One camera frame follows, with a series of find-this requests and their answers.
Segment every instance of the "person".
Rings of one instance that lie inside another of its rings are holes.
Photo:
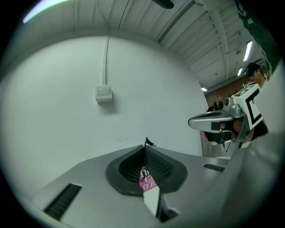
[[[224,104],[223,104],[223,97],[219,97],[219,110],[222,110],[223,107],[224,107]]]
[[[260,66],[254,62],[251,62],[246,68],[245,76],[258,84],[260,88],[262,88],[267,82],[264,73],[260,69]]]
[[[214,102],[214,109],[215,111],[219,110],[219,106],[217,105],[217,102]]]
[[[212,111],[215,111],[214,106],[209,107],[207,110],[207,112],[212,112]]]
[[[268,71],[267,80],[270,80],[281,58],[281,52],[269,30],[256,14],[239,0],[235,0],[235,2],[238,9],[238,16],[242,20],[244,27],[261,48],[265,66]]]

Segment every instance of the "gray surface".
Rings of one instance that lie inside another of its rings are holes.
[[[209,188],[201,189],[199,195],[188,203],[186,210],[158,227],[219,227],[216,223],[222,216],[229,192],[236,187],[244,152],[245,149],[239,149],[230,160],[227,160],[228,165],[221,176]]]
[[[110,186],[105,177],[107,165],[136,147],[86,160],[47,185],[33,202],[44,209],[69,183],[82,185],[61,222],[76,228],[134,227],[158,225],[141,197],[125,196]]]
[[[41,210],[69,183],[82,185],[82,189],[71,203],[61,222],[76,228],[98,227],[152,227],[160,222],[152,216],[141,197],[126,196],[117,192],[106,180],[107,165],[117,157],[136,147],[86,160],[47,185],[37,194],[33,202]],[[192,201],[204,197],[221,176],[221,172],[203,168],[206,163],[226,166],[228,160],[205,158],[153,147],[182,162],[188,177],[182,187],[174,193],[165,194],[167,205],[180,213],[189,210]]]
[[[188,125],[196,130],[201,130],[205,132],[211,133],[220,133],[220,132],[228,132],[227,130],[213,130],[212,129],[212,122],[226,122],[231,121],[234,118],[227,112],[223,110],[213,111],[213,112],[206,112],[204,114],[200,114],[194,116],[188,120]]]
[[[248,146],[236,187],[229,192],[224,205],[223,219],[250,216],[264,203],[284,165],[284,139],[285,131],[271,133],[258,137]]]
[[[211,163],[220,166],[227,166],[228,160],[206,158],[200,156],[187,155],[165,150],[159,147],[152,147],[177,161],[180,161],[187,168],[188,176],[182,187],[173,193],[165,194],[167,205],[180,212],[189,209],[192,201],[197,198],[203,198],[207,191],[221,176],[221,172],[204,168],[203,165]]]

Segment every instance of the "corrugated ceiling panel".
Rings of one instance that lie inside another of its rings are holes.
[[[243,28],[228,37],[228,50],[229,52],[240,50],[244,48],[248,41],[253,40],[248,30]]]
[[[236,16],[233,16],[231,20],[224,22],[224,25],[225,25],[226,35],[228,37],[230,37],[237,31],[242,30],[244,28],[242,21]]]
[[[233,28],[235,30],[238,30],[238,29],[241,29],[241,28],[237,28],[235,27],[235,23],[239,23],[239,24],[242,24],[242,21],[241,19],[239,18],[239,16],[237,15],[237,12],[232,15],[230,18],[228,18],[227,20],[224,20],[223,21],[223,24],[224,24],[224,27],[225,29],[228,29],[228,28]]]
[[[237,8],[235,7],[229,8],[228,10],[226,10],[223,14],[221,14],[221,18],[223,22],[225,22],[229,20],[231,17],[233,17],[234,15],[237,15]]]
[[[206,55],[211,50],[217,48],[220,44],[220,40],[216,35],[215,30],[212,30],[206,36],[196,41],[196,44],[183,55],[189,63],[192,63],[197,58]]]
[[[221,47],[216,48],[211,53],[206,55],[204,58],[192,64],[191,68],[195,73],[199,73],[200,71],[206,69],[212,64],[215,64],[216,62],[219,62],[220,64],[224,64],[220,60],[223,60],[223,52],[222,52]]]
[[[144,36],[148,36],[165,10],[166,9],[152,2],[151,5],[147,8],[144,17],[139,22],[136,32],[143,34]]]
[[[128,8],[124,12],[124,22],[120,29],[135,32],[147,9],[152,5],[151,0],[130,0]]]
[[[192,5],[169,30],[161,41],[161,44],[167,49],[170,48],[171,45],[187,30],[187,28],[190,27],[191,24],[205,11],[205,8],[199,4]]]
[[[229,77],[228,80],[222,79],[222,80],[218,81],[216,84],[212,84],[211,86],[208,86],[207,87],[208,91],[210,92],[210,91],[213,91],[213,90],[215,90],[217,88],[225,86],[228,83],[231,83],[231,82],[235,81],[236,79],[239,79],[239,77],[238,76],[233,76],[233,77]]]
[[[243,46],[241,49],[240,49],[240,53],[239,54],[236,54],[236,52],[231,52],[229,54],[229,58],[230,58],[230,62],[229,62],[229,73],[228,73],[228,76],[231,77],[233,76],[234,74],[237,74],[238,71],[239,71],[239,68],[245,68],[245,64],[243,62],[243,59],[244,59],[244,53],[245,53],[245,49],[246,47]]]
[[[204,77],[204,78],[199,78],[199,82],[205,87],[205,88],[209,88],[210,86],[219,83],[220,81],[223,81],[225,79],[224,77],[224,72],[222,69],[217,69],[218,72],[222,72],[218,75],[215,74],[210,74],[208,77]]]
[[[186,44],[179,50],[179,55],[189,56],[189,51],[191,51],[193,48],[197,48],[197,45],[203,45],[206,41],[208,41],[208,39],[203,38],[205,38],[209,33],[213,34],[214,36],[217,36],[213,24],[210,24],[209,26],[205,27],[200,33],[189,39]]]
[[[209,65],[208,67],[202,69],[197,73],[197,75],[201,79],[205,79],[207,75],[210,77],[215,77],[217,73],[217,76],[223,75],[224,76],[224,60],[221,58],[218,61],[214,62],[213,64]]]
[[[173,20],[189,5],[193,0],[180,0],[175,1],[174,7],[172,9],[166,9],[162,12],[162,14],[157,19],[154,26],[151,28],[149,32],[149,38],[154,41],[158,41],[158,39],[164,34]]]
[[[215,27],[213,26],[213,22],[208,12],[204,12],[193,24],[191,24],[189,28],[185,30],[183,34],[181,34],[181,36],[178,37],[177,41],[174,42],[169,49],[183,53],[182,50],[184,47],[189,44],[191,40],[198,40],[200,36],[203,36],[202,34],[205,34],[205,30],[207,29],[211,30],[215,29]]]
[[[112,3],[111,11],[108,16],[108,25],[109,28],[112,29],[119,29],[122,16],[124,14],[124,11],[129,3],[129,0],[109,0]],[[101,10],[101,2],[105,2],[105,0],[101,0],[98,3],[98,10]],[[108,15],[109,7],[105,7],[105,4],[102,4],[102,13],[103,15]]]
[[[219,13],[220,15],[224,15],[227,11],[232,10],[233,8],[236,8],[236,5],[233,1],[224,1],[223,4],[219,6]]]
[[[106,28],[104,19],[96,10],[96,1],[75,0],[74,28],[75,30]]]

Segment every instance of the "black mesh grille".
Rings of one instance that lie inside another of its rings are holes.
[[[158,155],[146,151],[145,159],[146,167],[150,171],[152,177],[156,180],[157,185],[172,174],[173,165],[160,158]]]
[[[139,175],[144,166],[144,152],[138,151],[135,154],[131,155],[119,166],[119,172],[123,177],[128,179],[131,182],[139,184]]]
[[[187,178],[187,168],[181,162],[148,146],[138,146],[110,162],[106,168],[106,178],[120,193],[142,196],[139,177],[144,166],[162,194],[177,191]]]
[[[59,220],[82,187],[69,184],[45,209],[45,213]]]
[[[217,166],[217,165],[213,165],[213,164],[205,164],[203,167],[207,168],[207,169],[212,169],[212,170],[215,170],[215,171],[218,171],[218,172],[222,172],[224,171],[225,167],[223,166]]]

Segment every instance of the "ceiling light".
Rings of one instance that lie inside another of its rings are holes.
[[[242,71],[242,68],[239,69],[239,73],[237,73],[237,76],[240,76],[241,71]]]
[[[64,2],[67,0],[41,0],[32,10],[25,16],[23,19],[23,22],[26,23],[28,20],[30,20],[32,17],[37,15],[38,13],[44,11],[45,9],[56,5],[58,3]]]
[[[247,61],[247,59],[248,59],[248,55],[249,55],[249,52],[250,52],[251,45],[252,45],[252,41],[248,42],[248,44],[246,45],[244,61]]]

